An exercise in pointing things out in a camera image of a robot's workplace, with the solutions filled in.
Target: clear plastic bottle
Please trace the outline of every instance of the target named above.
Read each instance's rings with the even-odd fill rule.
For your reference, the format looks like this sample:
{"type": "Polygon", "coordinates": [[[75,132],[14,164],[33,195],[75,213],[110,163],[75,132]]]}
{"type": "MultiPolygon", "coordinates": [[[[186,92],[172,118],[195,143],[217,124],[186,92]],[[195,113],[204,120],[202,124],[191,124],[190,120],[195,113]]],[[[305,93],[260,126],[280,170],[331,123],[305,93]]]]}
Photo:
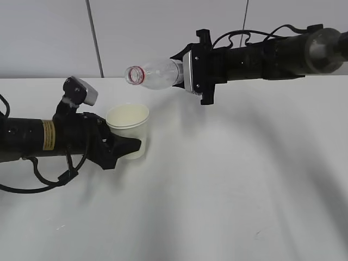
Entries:
{"type": "Polygon", "coordinates": [[[132,85],[162,90],[184,81],[181,61],[164,59],[126,69],[125,79],[132,85]]]}

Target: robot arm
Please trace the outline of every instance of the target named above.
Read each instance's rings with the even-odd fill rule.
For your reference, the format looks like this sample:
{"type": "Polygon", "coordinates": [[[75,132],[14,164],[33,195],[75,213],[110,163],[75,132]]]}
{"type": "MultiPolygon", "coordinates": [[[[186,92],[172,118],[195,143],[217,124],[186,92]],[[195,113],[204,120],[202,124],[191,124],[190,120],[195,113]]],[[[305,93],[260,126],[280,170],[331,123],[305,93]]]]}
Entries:
{"type": "Polygon", "coordinates": [[[198,30],[196,34],[200,42],[190,43],[171,59],[183,62],[184,82],[176,86],[202,95],[202,105],[214,103],[216,84],[230,80],[284,80],[330,74],[348,61],[348,32],[323,28],[322,24],[304,30],[285,25],[270,34],[239,30],[222,35],[213,44],[209,30],[198,30]],[[299,35],[274,35],[282,27],[288,27],[299,35]],[[266,35],[266,38],[262,42],[249,43],[252,33],[266,35]],[[231,37],[240,34],[248,35],[246,46],[232,48],[231,37]],[[231,44],[214,48],[226,36],[231,44]]]}
{"type": "Polygon", "coordinates": [[[46,187],[39,189],[14,189],[0,185],[0,189],[20,194],[44,192],[66,185],[78,175],[86,159],[102,169],[114,169],[121,156],[138,151],[141,141],[113,134],[105,119],[93,113],[76,113],[82,104],[93,106],[98,92],[88,83],[76,77],[68,78],[63,86],[65,91],[52,120],[8,118],[0,115],[0,162],[20,158],[33,163],[36,177],[46,187]],[[71,155],[82,154],[76,167],[71,155]],[[68,170],[52,182],[44,179],[38,170],[37,157],[66,156],[68,170]]]}

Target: table surface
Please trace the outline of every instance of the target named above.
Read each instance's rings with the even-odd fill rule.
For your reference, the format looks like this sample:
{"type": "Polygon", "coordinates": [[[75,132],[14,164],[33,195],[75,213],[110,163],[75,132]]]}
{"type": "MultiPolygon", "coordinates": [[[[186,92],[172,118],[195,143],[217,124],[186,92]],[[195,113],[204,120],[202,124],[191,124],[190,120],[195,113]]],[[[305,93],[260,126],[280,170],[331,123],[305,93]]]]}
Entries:
{"type": "MultiPolygon", "coordinates": [[[[347,76],[231,82],[206,107],[181,89],[85,80],[99,98],[79,111],[149,107],[147,153],[108,171],[88,161],[43,194],[0,191],[3,260],[347,260],[347,76]]],[[[63,82],[0,79],[1,94],[11,117],[50,119],[63,82]]],[[[55,180],[65,158],[39,169],[55,180]]],[[[0,183],[41,186],[23,160],[1,163],[0,183]]]]}

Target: wire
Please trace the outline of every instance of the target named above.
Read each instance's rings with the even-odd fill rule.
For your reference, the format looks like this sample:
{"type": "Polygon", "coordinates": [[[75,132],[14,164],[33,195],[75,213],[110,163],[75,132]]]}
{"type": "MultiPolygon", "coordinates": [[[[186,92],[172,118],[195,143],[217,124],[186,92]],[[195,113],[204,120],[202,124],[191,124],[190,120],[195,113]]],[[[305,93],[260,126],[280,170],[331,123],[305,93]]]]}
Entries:
{"type": "Polygon", "coordinates": [[[39,189],[15,189],[15,188],[11,188],[11,187],[0,184],[0,190],[11,192],[11,193],[17,193],[17,194],[35,194],[35,193],[45,192],[47,190],[51,190],[54,188],[55,187],[53,186],[47,186],[47,187],[43,187],[39,189]]]}
{"type": "MultiPolygon", "coordinates": [[[[86,125],[85,121],[83,121],[83,125],[85,127],[85,133],[86,133],[86,146],[85,146],[85,150],[84,150],[84,154],[82,155],[81,160],[79,161],[79,163],[77,164],[77,166],[75,168],[72,167],[72,161],[71,161],[71,155],[70,155],[70,151],[67,148],[67,162],[68,162],[68,167],[69,170],[71,171],[72,169],[74,169],[75,171],[78,171],[82,165],[85,163],[87,156],[88,156],[88,151],[89,151],[89,147],[90,147],[90,133],[89,133],[89,128],[86,125]]],[[[39,164],[39,160],[35,157],[26,157],[24,159],[28,159],[33,163],[33,168],[34,168],[34,174],[35,176],[38,178],[38,180],[45,184],[45,185],[49,185],[49,186],[54,186],[55,187],[60,187],[64,184],[66,184],[66,180],[62,179],[60,181],[57,182],[53,182],[53,181],[49,181],[47,179],[45,179],[42,174],[39,172],[38,169],[38,164],[39,164]]]]}
{"type": "MultiPolygon", "coordinates": [[[[274,33],[276,33],[278,30],[280,30],[280,29],[282,29],[282,28],[284,28],[284,27],[289,28],[289,29],[290,29],[291,31],[293,31],[295,34],[305,34],[305,33],[308,32],[307,29],[298,29],[298,28],[296,28],[296,27],[294,27],[294,26],[292,26],[292,25],[290,25],[290,24],[284,24],[284,25],[279,26],[278,28],[274,29],[270,34],[274,34],[274,33]]],[[[271,37],[271,36],[268,35],[268,36],[264,39],[264,41],[267,41],[270,37],[271,37]]]]}
{"type": "MultiPolygon", "coordinates": [[[[6,107],[6,113],[5,113],[4,117],[8,118],[10,115],[10,104],[1,94],[0,94],[0,100],[5,104],[5,107],[6,107]]],[[[75,171],[78,171],[82,167],[82,165],[85,163],[87,156],[88,156],[88,151],[89,151],[89,147],[90,147],[90,133],[89,133],[89,128],[85,123],[85,120],[83,120],[83,125],[84,125],[84,129],[86,132],[86,146],[85,146],[84,154],[82,155],[80,162],[77,164],[77,166],[75,168],[73,168],[73,166],[72,166],[72,160],[71,160],[71,155],[70,155],[69,149],[67,148],[67,151],[66,151],[68,167],[69,167],[70,171],[72,169],[74,169],[75,171]]],[[[54,189],[56,187],[60,187],[62,185],[67,184],[71,180],[70,176],[68,176],[67,179],[70,179],[68,181],[65,179],[57,181],[57,182],[49,181],[49,180],[45,179],[42,176],[42,174],[39,172],[39,169],[38,169],[39,160],[37,158],[27,157],[27,158],[23,158],[23,159],[28,159],[33,163],[35,176],[37,177],[37,179],[41,183],[43,183],[47,186],[43,187],[43,188],[38,188],[38,189],[17,189],[17,188],[12,188],[12,187],[8,187],[8,186],[0,184],[0,190],[10,192],[10,193],[16,193],[16,194],[36,194],[36,193],[41,193],[41,192],[45,192],[45,191],[54,189]]]]}
{"type": "Polygon", "coordinates": [[[241,34],[260,34],[260,35],[265,35],[265,36],[269,36],[269,37],[273,37],[273,38],[282,38],[282,36],[279,35],[274,35],[274,34],[269,34],[269,33],[265,33],[265,32],[260,32],[260,31],[255,31],[255,30],[236,30],[236,31],[231,31],[228,32],[226,34],[223,34],[222,36],[220,36],[219,38],[216,39],[216,41],[213,43],[212,45],[212,49],[214,49],[214,47],[216,46],[216,44],[224,37],[229,36],[229,39],[235,35],[241,35],[241,34]]]}
{"type": "Polygon", "coordinates": [[[4,98],[4,96],[2,96],[0,94],[0,100],[5,104],[6,106],[6,113],[5,113],[5,117],[8,118],[10,115],[10,104],[8,103],[8,101],[6,101],[6,99],[4,98]]]}

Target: white paper cup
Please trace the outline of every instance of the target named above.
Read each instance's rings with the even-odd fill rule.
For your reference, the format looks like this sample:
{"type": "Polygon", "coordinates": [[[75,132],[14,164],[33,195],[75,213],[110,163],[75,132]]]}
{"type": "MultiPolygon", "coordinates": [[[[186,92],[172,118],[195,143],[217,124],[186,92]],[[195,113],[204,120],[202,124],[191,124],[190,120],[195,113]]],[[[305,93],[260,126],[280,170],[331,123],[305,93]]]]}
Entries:
{"type": "Polygon", "coordinates": [[[141,140],[140,149],[123,158],[138,159],[144,155],[149,114],[148,108],[142,104],[123,104],[108,111],[106,121],[112,133],[141,140]]]}

